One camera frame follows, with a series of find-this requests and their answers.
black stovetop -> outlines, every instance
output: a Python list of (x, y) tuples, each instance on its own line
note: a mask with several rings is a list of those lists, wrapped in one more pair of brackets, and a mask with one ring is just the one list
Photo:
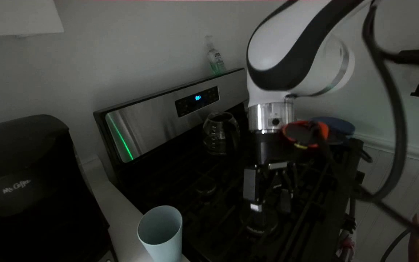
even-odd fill
[[(241, 130), (242, 112), (233, 111)], [(201, 142), (201, 126), (135, 159), (119, 173), (120, 190), (142, 212), (176, 207), (183, 216), (183, 253), (192, 262), (331, 261), (335, 253), (350, 188), (336, 177), (317, 152), (298, 163), (299, 183), (291, 213), (278, 212), (278, 191), (265, 210), (274, 230), (254, 232), (249, 203), (243, 199), (243, 169), (249, 164), (250, 136), (242, 132), (235, 156), (213, 156)], [(363, 143), (335, 146), (336, 162), (355, 177)]]

stove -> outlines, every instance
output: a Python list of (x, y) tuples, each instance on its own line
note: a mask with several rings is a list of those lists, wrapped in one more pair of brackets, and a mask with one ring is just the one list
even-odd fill
[[(226, 80), (221, 81), (220, 78), (229, 77), (243, 82), (244, 76), (241, 78), (240, 72), (245, 74), (244, 70), (231, 71), (219, 79), (205, 79), (188, 87), (203, 84), (203, 89), (214, 88), (215, 83), (208, 82), (220, 81), (216, 86), (219, 88), (219, 99), (224, 100), (221, 89), (225, 87), (223, 82)], [(189, 96), (198, 92), (201, 91), (191, 90)], [(185, 95), (188, 94), (173, 96), (173, 99), (182, 99)], [(151, 97), (161, 99), (161, 103), (166, 99), (162, 95)], [(290, 212), (280, 208), (281, 189), (275, 188), (266, 197), (261, 217), (243, 199), (243, 170), (250, 165), (254, 150), (241, 101), (234, 101), (236, 103), (231, 108), (228, 108), (229, 103), (224, 104), (227, 107), (224, 108), (213, 102), (217, 109), (231, 112), (239, 123), (240, 147), (231, 156), (214, 156), (205, 150), (201, 123), (208, 112), (202, 112), (200, 108), (195, 112), (201, 114), (201, 121), (195, 120), (191, 128), (180, 133), (168, 132), (169, 138), (157, 146), (141, 147), (138, 134), (132, 132), (130, 125), (123, 123), (127, 122), (130, 116), (127, 111), (131, 111), (131, 107), (147, 101), (149, 99), (97, 111), (95, 118), (121, 192), (142, 213), (161, 205), (176, 207), (181, 212), (183, 253), (190, 261), (304, 262), (335, 259), (336, 243), (346, 221), (344, 213), (351, 189), (339, 185), (331, 168), (318, 152), (308, 151), (301, 157), (296, 156), (295, 175), (298, 183), (290, 203)], [(177, 112), (177, 106), (172, 109), (176, 118), (182, 115)], [(114, 125), (107, 120), (111, 113), (114, 114)], [(362, 141), (351, 139), (347, 147), (331, 148), (336, 162), (352, 178), (356, 178), (358, 152), (362, 146)], [(128, 160), (128, 154), (132, 158), (133, 154), (139, 157)]]

digital display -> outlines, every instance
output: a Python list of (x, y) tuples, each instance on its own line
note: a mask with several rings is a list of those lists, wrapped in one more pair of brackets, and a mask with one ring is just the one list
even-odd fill
[(218, 100), (219, 90), (217, 86), (186, 96), (175, 101), (177, 115), (181, 118)]

